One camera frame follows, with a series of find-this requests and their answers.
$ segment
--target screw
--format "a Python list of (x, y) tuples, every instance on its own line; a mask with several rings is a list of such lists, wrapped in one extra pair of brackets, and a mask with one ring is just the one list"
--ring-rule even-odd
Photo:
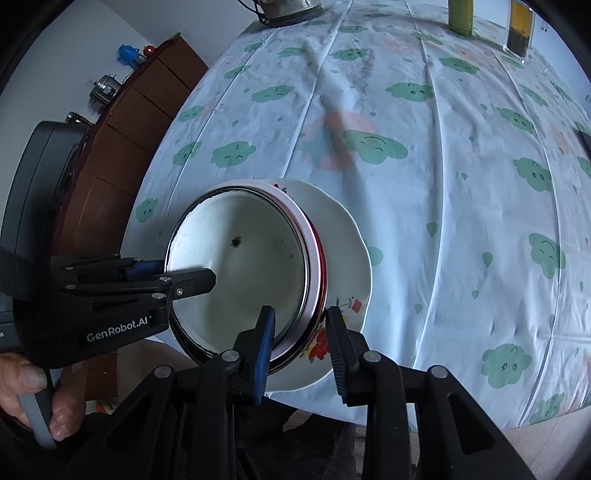
[(436, 378), (446, 378), (447, 368), (442, 367), (441, 365), (435, 365), (434, 367), (431, 367), (431, 375)]
[(375, 363), (375, 362), (379, 362), (381, 360), (382, 356), (379, 353), (374, 352), (373, 350), (368, 350), (367, 352), (365, 352), (363, 354), (363, 358), (365, 358), (365, 360), (368, 362)]
[(156, 367), (156, 370), (154, 370), (154, 376), (156, 378), (167, 378), (172, 372), (173, 369), (168, 365), (160, 365), (159, 367)]
[(226, 350), (222, 354), (222, 360), (224, 360), (225, 362), (228, 362), (228, 363), (235, 362), (239, 358), (240, 358), (240, 354), (235, 350)]

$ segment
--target wooden cabinet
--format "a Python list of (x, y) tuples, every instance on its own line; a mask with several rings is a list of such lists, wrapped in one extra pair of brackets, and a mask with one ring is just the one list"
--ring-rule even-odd
[(150, 161), (206, 71), (177, 34), (130, 75), (82, 148), (75, 184), (59, 216), (56, 255), (119, 252)]

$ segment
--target blue toy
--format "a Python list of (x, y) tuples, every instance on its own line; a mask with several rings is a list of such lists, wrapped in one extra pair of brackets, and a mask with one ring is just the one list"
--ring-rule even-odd
[(146, 57), (139, 52), (138, 48), (133, 48), (131, 45), (121, 45), (117, 60), (123, 65), (129, 65), (135, 70), (146, 61)]

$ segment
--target green bottle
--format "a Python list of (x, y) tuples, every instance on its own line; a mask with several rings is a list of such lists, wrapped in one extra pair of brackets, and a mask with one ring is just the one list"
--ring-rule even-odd
[(447, 0), (447, 9), (449, 29), (460, 35), (471, 37), (474, 19), (473, 0)]

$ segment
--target tablecloth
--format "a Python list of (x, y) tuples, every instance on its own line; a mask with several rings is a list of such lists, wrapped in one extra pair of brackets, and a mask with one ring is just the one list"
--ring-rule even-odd
[[(586, 406), (584, 110), (539, 52), (525, 64), (503, 52), (500, 25), (475, 18), (467, 38), (443, 8), (372, 1), (324, 2), (315, 20), (238, 37), (164, 137), (122, 253), (162, 258), (188, 205), (222, 181), (306, 180), (368, 245), (371, 348), (446, 366), (499, 427)], [(273, 398), (365, 421), (332, 376)]]

